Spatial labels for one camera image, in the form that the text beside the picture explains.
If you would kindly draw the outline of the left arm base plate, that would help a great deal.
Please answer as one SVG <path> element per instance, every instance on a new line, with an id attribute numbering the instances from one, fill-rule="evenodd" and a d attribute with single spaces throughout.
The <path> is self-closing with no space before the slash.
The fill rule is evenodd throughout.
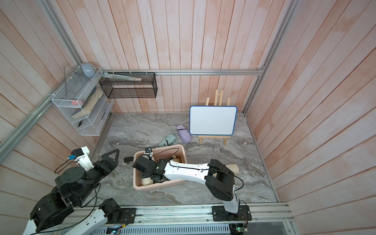
<path id="1" fill-rule="evenodd" d="M 108 216 L 108 223 L 111 224 L 133 224 L 135 221 L 136 208 L 117 208 Z"/>

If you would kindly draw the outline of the grey round speaker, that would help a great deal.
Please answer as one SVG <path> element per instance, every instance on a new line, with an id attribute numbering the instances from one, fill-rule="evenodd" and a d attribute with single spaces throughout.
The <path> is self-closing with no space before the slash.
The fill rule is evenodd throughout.
<path id="1" fill-rule="evenodd" d="M 82 63 L 81 69 L 88 79 L 94 78 L 97 73 L 95 66 L 89 62 Z"/>

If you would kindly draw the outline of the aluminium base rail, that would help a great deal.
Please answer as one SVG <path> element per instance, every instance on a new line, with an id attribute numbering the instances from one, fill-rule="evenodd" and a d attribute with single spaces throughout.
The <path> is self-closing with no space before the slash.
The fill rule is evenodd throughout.
<path id="1" fill-rule="evenodd" d="M 251 221 L 214 221 L 212 206 L 135 206 L 133 224 L 101 225 L 91 235 L 298 235 L 294 217 L 286 203 L 244 203 Z"/>

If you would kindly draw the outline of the whiteboard blue frame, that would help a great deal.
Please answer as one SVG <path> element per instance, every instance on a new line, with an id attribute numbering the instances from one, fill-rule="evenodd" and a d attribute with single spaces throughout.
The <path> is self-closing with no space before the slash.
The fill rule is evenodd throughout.
<path id="1" fill-rule="evenodd" d="M 231 136 L 237 112 L 236 106 L 191 106 L 189 132 L 192 135 Z"/>

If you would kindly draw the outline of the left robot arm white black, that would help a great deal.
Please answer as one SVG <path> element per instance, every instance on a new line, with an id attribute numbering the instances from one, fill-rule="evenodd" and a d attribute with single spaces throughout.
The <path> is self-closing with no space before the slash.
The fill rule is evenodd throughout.
<path id="1" fill-rule="evenodd" d="M 56 186 L 42 197 L 33 208 L 24 230 L 25 235 L 51 234 L 57 225 L 74 212 L 76 207 L 86 206 L 85 200 L 91 192 L 100 191 L 100 182 L 117 166 L 120 150 L 115 149 L 101 156 L 100 161 L 91 162 L 88 147 L 71 152 L 67 158 L 77 163 L 55 179 Z"/>

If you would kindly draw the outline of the beige striped umbrella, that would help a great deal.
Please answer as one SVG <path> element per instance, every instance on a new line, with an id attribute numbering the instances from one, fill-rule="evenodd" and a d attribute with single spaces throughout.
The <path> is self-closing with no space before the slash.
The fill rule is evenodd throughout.
<path id="1" fill-rule="evenodd" d="M 228 173 L 230 175 L 235 175 L 235 176 L 238 176 L 239 173 L 240 173 L 240 169 L 238 167 L 237 164 L 224 164 L 224 165 L 219 165 L 219 166 L 216 166 L 213 171 L 215 173 L 219 172 L 219 173 Z"/>

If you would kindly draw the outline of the pink plastic storage box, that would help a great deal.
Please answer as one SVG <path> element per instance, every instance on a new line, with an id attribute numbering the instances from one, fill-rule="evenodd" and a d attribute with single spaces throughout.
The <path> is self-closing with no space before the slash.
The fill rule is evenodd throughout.
<path id="1" fill-rule="evenodd" d="M 168 160 L 170 157 L 179 160 L 179 163 L 187 164 L 186 153 L 182 145 L 173 145 L 160 148 L 152 149 L 153 159 L 158 161 L 160 159 Z M 158 190 L 169 188 L 177 185 L 184 184 L 185 180 L 172 180 L 165 181 L 163 183 L 154 183 L 152 185 L 142 186 L 142 179 L 140 178 L 140 172 L 136 169 L 133 169 L 133 188 L 138 191 L 149 191 L 149 190 Z"/>

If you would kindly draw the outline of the green umbrella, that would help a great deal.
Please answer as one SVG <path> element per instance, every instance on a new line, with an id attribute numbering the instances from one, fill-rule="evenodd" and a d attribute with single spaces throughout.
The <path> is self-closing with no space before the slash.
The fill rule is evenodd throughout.
<path id="1" fill-rule="evenodd" d="M 176 137 L 169 133 L 167 134 L 164 139 L 158 144 L 158 147 L 166 147 L 166 146 L 171 146 L 175 143 Z"/>

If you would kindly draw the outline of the beige umbrella black band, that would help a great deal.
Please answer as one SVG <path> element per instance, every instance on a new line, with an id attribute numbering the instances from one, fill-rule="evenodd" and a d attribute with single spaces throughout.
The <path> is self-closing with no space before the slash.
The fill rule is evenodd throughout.
<path id="1" fill-rule="evenodd" d="M 154 181 L 150 177 L 142 179 L 142 186 L 147 186 L 147 185 L 152 185 L 152 184 L 154 184 Z"/>

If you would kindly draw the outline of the black mesh wall basket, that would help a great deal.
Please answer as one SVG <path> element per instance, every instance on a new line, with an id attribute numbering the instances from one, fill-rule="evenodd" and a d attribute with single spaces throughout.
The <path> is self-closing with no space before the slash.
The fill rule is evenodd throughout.
<path id="1" fill-rule="evenodd" d="M 141 77 L 142 81 L 111 81 L 101 78 L 100 85 L 110 99 L 155 98 L 158 92 L 156 76 L 152 72 L 108 72 L 120 75 Z"/>

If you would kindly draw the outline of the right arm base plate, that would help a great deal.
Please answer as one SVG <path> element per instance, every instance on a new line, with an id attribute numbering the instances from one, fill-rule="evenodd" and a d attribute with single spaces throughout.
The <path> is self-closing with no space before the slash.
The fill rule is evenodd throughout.
<path id="1" fill-rule="evenodd" d="M 212 216 L 214 221 L 251 221 L 252 216 L 249 206 L 240 205 L 238 213 L 229 213 L 224 206 L 212 206 Z"/>

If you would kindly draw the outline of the pink item on shelf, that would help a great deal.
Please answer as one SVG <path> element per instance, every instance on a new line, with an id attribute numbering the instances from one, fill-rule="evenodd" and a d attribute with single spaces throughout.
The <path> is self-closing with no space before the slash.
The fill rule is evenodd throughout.
<path id="1" fill-rule="evenodd" d="M 81 106 L 83 104 L 83 101 L 81 100 L 74 100 L 71 102 L 72 105 L 74 106 Z"/>

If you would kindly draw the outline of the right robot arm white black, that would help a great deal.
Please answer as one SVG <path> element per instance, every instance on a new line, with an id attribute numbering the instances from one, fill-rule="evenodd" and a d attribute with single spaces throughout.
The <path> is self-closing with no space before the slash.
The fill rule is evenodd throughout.
<path id="1" fill-rule="evenodd" d="M 235 193 L 236 176 L 218 160 L 212 159 L 206 164 L 184 164 L 166 159 L 154 161 L 141 156 L 134 161 L 133 168 L 155 183 L 186 180 L 203 184 L 215 198 L 223 201 L 226 212 L 239 212 L 240 201 Z"/>

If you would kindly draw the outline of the purple folded umbrella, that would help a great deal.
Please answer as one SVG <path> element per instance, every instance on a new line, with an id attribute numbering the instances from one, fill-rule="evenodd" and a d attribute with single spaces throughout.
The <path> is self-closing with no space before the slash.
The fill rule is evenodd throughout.
<path id="1" fill-rule="evenodd" d="M 184 143 L 191 142 L 192 136 L 184 125 L 178 125 L 176 128 L 180 138 Z"/>

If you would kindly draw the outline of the green flat item on basket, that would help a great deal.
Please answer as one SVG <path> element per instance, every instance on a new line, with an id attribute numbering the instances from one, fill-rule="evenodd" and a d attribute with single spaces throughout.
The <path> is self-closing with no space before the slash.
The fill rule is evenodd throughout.
<path id="1" fill-rule="evenodd" d="M 108 72 L 105 72 L 102 77 L 107 78 L 111 81 L 127 81 L 127 82 L 142 81 L 141 77 L 120 75 L 120 74 L 114 74 L 114 73 L 108 73 Z"/>

